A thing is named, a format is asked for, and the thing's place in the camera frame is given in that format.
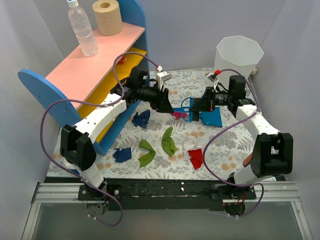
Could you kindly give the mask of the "blue hand brush black bristles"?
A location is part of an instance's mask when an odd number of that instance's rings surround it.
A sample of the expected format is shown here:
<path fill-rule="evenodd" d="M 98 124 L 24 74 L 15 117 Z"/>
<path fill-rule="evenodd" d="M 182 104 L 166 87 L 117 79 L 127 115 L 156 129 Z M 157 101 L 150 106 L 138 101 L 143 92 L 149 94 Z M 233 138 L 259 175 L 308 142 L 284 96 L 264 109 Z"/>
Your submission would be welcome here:
<path fill-rule="evenodd" d="M 187 113 L 187 117 L 182 117 L 180 119 L 184 120 L 185 122 L 198 122 L 200 120 L 200 113 L 199 112 L 192 112 L 191 107 L 194 103 L 193 97 L 187 97 L 182 100 L 180 107 L 173 108 L 173 112 L 180 112 L 180 113 Z"/>

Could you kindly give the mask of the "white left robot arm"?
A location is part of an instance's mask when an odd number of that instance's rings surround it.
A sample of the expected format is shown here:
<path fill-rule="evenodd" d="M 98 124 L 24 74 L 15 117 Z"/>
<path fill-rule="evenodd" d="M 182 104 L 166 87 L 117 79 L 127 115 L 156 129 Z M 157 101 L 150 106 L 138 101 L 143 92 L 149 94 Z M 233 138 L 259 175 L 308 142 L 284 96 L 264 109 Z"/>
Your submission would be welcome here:
<path fill-rule="evenodd" d="M 101 103 L 102 107 L 97 107 L 75 125 L 65 125 L 61 130 L 60 154 L 91 184 L 89 194 L 95 200 L 103 199 L 107 193 L 102 184 L 104 178 L 95 163 L 97 154 L 93 146 L 105 127 L 137 101 L 148 102 L 158 113 L 174 112 L 169 102 L 169 90 L 164 87 L 171 74 L 158 72 L 152 80 L 153 86 L 147 83 L 148 75 L 148 71 L 137 66 L 132 68 L 129 77 L 110 90 Z"/>

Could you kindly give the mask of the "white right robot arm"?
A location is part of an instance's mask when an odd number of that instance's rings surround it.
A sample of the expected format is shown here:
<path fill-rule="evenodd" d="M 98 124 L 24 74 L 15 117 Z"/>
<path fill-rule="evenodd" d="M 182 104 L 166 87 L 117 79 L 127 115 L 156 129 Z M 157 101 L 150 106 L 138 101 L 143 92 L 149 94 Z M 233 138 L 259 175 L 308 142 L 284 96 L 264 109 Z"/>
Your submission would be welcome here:
<path fill-rule="evenodd" d="M 237 199 L 257 182 L 272 176 L 287 175 L 293 170 L 294 139 L 290 133 L 280 132 L 258 110 L 257 102 L 246 97 L 247 80 L 242 75 L 229 77 L 228 91 L 205 89 L 202 97 L 191 107 L 205 111 L 209 105 L 227 106 L 238 124 L 243 124 L 255 138 L 249 163 L 225 181 L 227 195 Z"/>

